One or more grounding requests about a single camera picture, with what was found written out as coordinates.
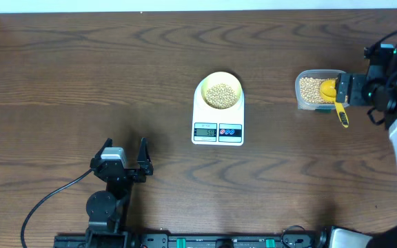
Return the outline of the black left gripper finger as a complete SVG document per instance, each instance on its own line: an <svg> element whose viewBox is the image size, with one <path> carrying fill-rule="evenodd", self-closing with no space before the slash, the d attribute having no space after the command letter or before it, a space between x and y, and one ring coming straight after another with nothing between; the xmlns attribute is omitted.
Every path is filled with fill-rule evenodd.
<svg viewBox="0 0 397 248"><path fill-rule="evenodd" d="M93 163L94 164L98 164L101 161L108 161L111 160L111 158L106 155L106 156L102 156L103 152L105 151L106 148L111 148L112 147L112 139L108 138L104 144L102 145L101 149L94 155L93 157Z"/></svg>
<svg viewBox="0 0 397 248"><path fill-rule="evenodd" d="M139 154L137 157L137 163L139 164L140 169L145 173L147 176L152 176L154 172L154 166L152 164L148 146L147 146L147 139L141 139L141 145L139 148Z"/></svg>

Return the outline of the yellow measuring scoop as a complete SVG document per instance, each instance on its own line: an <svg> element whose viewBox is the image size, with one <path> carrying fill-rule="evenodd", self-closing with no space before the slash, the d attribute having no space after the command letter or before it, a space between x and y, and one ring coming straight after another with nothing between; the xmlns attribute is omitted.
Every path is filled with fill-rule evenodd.
<svg viewBox="0 0 397 248"><path fill-rule="evenodd" d="M320 85L320 96L327 102L332 102L335 105L336 113L338 115L341 125L345 128L349 127L349 119L345 112L345 108L342 103L336 101L336 81L329 79L323 81Z"/></svg>

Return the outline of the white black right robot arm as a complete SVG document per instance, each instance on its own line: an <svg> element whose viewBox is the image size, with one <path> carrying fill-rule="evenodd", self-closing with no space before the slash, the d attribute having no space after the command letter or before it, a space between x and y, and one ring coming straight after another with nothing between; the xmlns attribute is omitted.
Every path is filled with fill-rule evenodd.
<svg viewBox="0 0 397 248"><path fill-rule="evenodd" d="M298 106L306 110L336 110L343 127L349 126L345 107L370 106L384 114L375 125L385 125L397 163L397 45L377 42L364 51L366 74L340 70L301 72L295 89ZM192 142L198 145L242 145L244 94L239 81L227 72L215 72L196 87ZM397 247L397 226L371 237L338 227L309 241L308 247Z"/></svg>

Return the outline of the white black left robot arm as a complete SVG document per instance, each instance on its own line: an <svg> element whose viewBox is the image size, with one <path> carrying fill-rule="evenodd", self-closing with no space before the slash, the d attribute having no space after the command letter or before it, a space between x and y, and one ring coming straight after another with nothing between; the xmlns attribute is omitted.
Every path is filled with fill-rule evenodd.
<svg viewBox="0 0 397 248"><path fill-rule="evenodd" d="M125 150L107 139L90 161L94 175L106 183L106 188L93 193L86 203L89 225L85 246L140 247L140 238L125 227L135 183L144 183L153 175L153 165L147 150L147 139L141 139L137 168L126 167Z"/></svg>

